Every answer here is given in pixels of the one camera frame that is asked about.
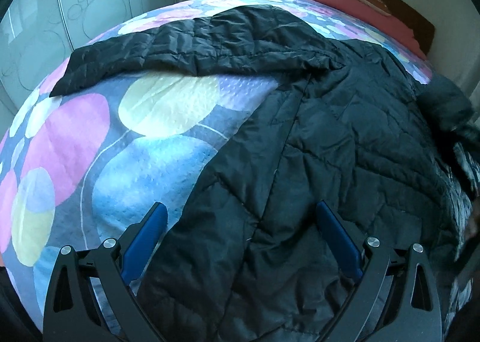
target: colorful floral bedspread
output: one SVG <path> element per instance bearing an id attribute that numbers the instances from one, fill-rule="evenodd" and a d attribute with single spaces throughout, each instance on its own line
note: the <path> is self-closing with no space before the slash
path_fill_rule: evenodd
<path id="1" fill-rule="evenodd" d="M 187 1 L 138 16 L 93 41 L 257 4 L 283 8 L 329 38 L 380 44 L 420 82 L 431 77 L 428 64 L 396 41 L 311 0 Z M 49 98 L 67 63 L 32 92 L 0 143 L 0 253 L 40 329 L 59 249 L 94 248 L 117 238 L 155 201 L 167 206 L 171 228 L 205 164 L 277 87 L 275 75 L 142 72 Z M 97 282 L 95 291 L 112 324 Z"/>

